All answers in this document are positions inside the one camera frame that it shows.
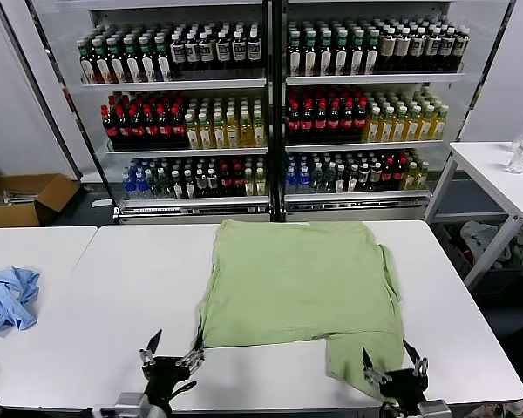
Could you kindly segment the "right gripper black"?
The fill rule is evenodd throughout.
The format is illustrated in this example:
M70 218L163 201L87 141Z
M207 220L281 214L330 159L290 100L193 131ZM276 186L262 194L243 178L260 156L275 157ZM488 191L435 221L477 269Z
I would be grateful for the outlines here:
M417 349L403 340L404 348L414 368L387 372L377 371L363 347L363 375L371 386L381 386L381 395L394 399L404 414L419 414L418 404L425 401L428 388L428 359L421 357Z

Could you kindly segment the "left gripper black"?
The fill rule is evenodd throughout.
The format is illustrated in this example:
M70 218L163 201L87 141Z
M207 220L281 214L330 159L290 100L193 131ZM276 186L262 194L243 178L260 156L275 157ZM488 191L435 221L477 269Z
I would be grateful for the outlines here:
M205 359L203 337L198 335L193 348L182 358L154 357L160 342L160 329L147 343L146 348L139 351L143 362L149 362L142 367L147 380L145 394L150 403L168 403L175 386L187 380L187 368L198 368Z

